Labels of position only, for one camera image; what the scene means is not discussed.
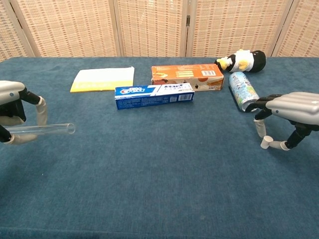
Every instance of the blue toothpaste box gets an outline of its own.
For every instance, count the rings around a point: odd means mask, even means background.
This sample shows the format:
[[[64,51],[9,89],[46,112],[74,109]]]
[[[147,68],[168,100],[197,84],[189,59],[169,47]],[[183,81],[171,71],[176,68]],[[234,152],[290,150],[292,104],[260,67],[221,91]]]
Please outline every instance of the blue toothpaste box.
[[[194,90],[190,83],[115,88],[118,110],[192,101],[193,97]]]

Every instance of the orange box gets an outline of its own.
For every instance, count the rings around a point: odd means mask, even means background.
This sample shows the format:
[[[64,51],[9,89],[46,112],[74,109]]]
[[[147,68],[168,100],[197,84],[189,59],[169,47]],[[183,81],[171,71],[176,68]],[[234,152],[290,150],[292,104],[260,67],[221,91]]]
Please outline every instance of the orange box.
[[[216,64],[152,66],[152,84],[190,83],[194,91],[220,91],[224,75]]]

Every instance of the blue tablecloth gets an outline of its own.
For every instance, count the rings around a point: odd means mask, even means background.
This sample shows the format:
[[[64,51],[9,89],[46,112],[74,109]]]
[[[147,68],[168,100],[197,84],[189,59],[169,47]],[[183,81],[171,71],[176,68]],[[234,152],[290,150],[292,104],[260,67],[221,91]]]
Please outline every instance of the blue tablecloth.
[[[118,111],[114,92],[69,93],[82,69],[213,63],[215,58],[12,58],[0,79],[43,96],[48,123],[73,135],[0,144],[0,238],[319,237],[319,132],[290,151],[260,147],[253,123],[228,88],[192,103]],[[319,58],[268,58],[247,73],[259,96],[319,93]],[[25,104],[35,125],[35,108]],[[266,119],[286,140],[293,125]]]

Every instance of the spray can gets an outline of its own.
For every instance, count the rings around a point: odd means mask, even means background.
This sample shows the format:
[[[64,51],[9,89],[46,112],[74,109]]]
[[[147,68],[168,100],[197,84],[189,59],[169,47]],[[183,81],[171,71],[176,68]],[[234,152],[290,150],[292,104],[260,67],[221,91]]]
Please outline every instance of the spray can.
[[[229,76],[228,82],[238,107],[242,111],[245,111],[252,102],[259,99],[258,94],[243,72],[234,72]]]

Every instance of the stack of paper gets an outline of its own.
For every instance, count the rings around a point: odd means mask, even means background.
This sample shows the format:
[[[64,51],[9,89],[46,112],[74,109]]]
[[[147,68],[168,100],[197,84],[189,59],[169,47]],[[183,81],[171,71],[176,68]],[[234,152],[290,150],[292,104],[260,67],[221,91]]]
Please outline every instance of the stack of paper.
[[[132,86],[134,67],[81,70],[70,92],[110,91],[115,87]]]

